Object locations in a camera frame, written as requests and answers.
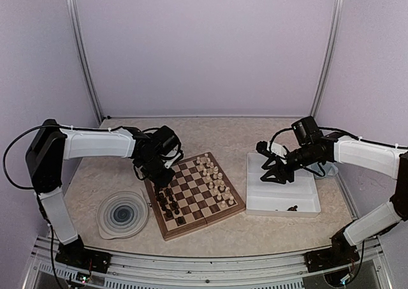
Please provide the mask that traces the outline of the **wooden chess board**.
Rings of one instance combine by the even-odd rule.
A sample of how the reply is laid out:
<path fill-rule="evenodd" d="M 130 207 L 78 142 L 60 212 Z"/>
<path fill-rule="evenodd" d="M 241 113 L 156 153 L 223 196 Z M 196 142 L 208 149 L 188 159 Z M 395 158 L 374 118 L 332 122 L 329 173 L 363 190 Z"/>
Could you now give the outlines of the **wooden chess board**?
<path fill-rule="evenodd" d="M 219 162 L 215 159 L 214 155 L 211 152 L 209 153 L 212 161 L 221 169 L 221 172 L 226 175 L 225 171 L 220 166 Z M 245 202 L 242 200 L 236 189 L 233 187 L 232 183 L 226 175 L 226 182 L 229 186 L 232 187 L 232 192 L 235 196 L 238 197 L 238 205 L 234 207 L 227 208 L 223 211 L 216 213 L 211 213 L 205 209 L 199 209 L 197 203 L 193 198 L 191 193 L 190 182 L 194 182 L 194 179 L 191 175 L 191 169 L 194 166 L 193 160 L 195 157 L 187 158 L 172 166 L 172 169 L 175 171 L 175 175 L 168 185 L 168 187 L 157 190 L 155 184 L 149 180 L 145 180 L 145 188 L 149 196 L 150 204 L 153 208 L 156 221 L 158 223 L 161 235 L 164 240 L 169 241 L 183 235 L 201 230 L 207 226 L 216 224 L 220 221 L 223 221 L 227 218 L 230 218 L 234 215 L 237 215 L 245 211 Z M 168 197 L 165 193 L 165 190 L 171 189 L 171 195 L 174 198 L 174 201 L 177 202 L 177 208 L 180 211 L 180 214 L 174 214 L 174 208 L 171 206 L 171 203 L 168 200 Z M 162 193 L 164 198 L 167 200 L 166 211 L 172 211 L 173 218 L 168 219 L 166 217 L 166 211 L 161 210 L 160 203 L 156 200 L 156 195 Z M 185 223 L 180 225 L 177 223 L 178 217 L 183 217 Z"/>

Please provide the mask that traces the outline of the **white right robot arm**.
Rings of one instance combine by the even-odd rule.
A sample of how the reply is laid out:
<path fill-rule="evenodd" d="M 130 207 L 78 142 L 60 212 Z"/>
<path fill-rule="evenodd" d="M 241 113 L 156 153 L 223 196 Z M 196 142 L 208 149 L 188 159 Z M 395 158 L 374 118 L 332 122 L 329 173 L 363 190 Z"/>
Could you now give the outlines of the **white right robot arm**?
<path fill-rule="evenodd" d="M 289 151 L 276 138 L 286 130 L 292 131 L 298 148 Z M 383 204 L 339 230 L 332 238 L 332 247 L 326 252 L 326 261 L 339 266 L 350 257 L 351 247 L 372 236 L 383 235 L 407 221 L 407 147 L 384 144 L 358 137 L 339 129 L 322 127 L 312 116 L 294 122 L 287 129 L 276 132 L 269 141 L 256 145 L 258 153 L 266 157 L 261 180 L 286 184 L 293 182 L 297 170 L 311 170 L 311 165 L 338 163 L 359 167 L 353 177 L 356 184 L 371 183 L 389 187 L 394 192 Z"/>

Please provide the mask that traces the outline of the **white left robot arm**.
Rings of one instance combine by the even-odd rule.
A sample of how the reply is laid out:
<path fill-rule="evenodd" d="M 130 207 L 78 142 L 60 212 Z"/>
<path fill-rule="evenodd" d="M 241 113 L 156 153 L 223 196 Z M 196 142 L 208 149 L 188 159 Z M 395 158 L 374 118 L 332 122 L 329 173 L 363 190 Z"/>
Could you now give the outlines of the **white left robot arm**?
<path fill-rule="evenodd" d="M 85 158 L 130 159 L 139 180 L 148 179 L 163 188 L 175 175 L 172 165 L 183 156 L 180 138 L 167 125 L 147 130 L 134 126 L 80 128 L 47 119 L 38 127 L 25 162 L 45 219 L 66 245 L 64 256 L 81 267 L 89 261 L 89 252 L 76 242 L 80 236 L 66 206 L 66 168 L 74 176 Z"/>

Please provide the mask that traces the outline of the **white plastic tray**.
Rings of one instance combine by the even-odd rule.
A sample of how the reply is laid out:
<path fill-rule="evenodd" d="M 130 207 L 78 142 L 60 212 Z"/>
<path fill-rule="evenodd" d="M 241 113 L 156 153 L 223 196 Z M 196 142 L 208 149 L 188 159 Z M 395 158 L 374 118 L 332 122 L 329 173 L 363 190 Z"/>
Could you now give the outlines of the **white plastic tray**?
<path fill-rule="evenodd" d="M 247 155 L 246 210 L 248 215 L 290 218 L 315 218 L 321 212 L 319 196 L 312 173 L 295 172 L 295 181 L 287 184 L 263 182 L 261 168 L 266 157 L 258 153 Z M 298 210 L 277 212 L 297 205 Z"/>

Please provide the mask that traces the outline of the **dark chess piece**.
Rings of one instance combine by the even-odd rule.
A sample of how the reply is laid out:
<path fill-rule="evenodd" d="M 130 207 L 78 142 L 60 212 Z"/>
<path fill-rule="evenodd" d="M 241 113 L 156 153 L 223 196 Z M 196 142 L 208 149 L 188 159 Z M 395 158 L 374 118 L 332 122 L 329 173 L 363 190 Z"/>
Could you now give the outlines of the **dark chess piece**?
<path fill-rule="evenodd" d="M 163 195 L 162 193 L 158 193 L 158 194 L 156 195 L 156 200 L 157 200 L 158 202 L 161 201 L 163 198 L 164 198 L 164 195 Z"/>

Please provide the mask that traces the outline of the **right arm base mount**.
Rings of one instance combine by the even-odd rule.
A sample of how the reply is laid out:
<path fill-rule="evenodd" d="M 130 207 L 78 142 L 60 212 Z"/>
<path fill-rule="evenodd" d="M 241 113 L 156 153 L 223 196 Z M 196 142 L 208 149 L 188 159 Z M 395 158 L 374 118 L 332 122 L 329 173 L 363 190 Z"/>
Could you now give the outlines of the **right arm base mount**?
<path fill-rule="evenodd" d="M 331 238 L 331 246 L 304 255 L 307 271 L 318 272 L 351 264 L 350 268 L 337 270 L 324 275 L 325 281 L 333 288 L 345 288 L 352 283 L 360 273 L 363 264 L 365 241 L 362 243 L 362 253 L 357 247 L 350 245 L 344 233 L 339 231 Z"/>

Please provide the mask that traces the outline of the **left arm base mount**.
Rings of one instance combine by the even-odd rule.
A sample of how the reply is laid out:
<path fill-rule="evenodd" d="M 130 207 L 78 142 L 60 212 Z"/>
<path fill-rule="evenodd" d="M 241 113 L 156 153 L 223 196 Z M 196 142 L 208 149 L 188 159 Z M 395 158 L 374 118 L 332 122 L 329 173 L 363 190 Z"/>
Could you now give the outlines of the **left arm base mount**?
<path fill-rule="evenodd" d="M 86 248 L 81 237 L 78 236 L 77 240 L 67 245 L 59 243 L 55 260 L 78 269 L 106 274 L 111 257 L 110 253 Z"/>

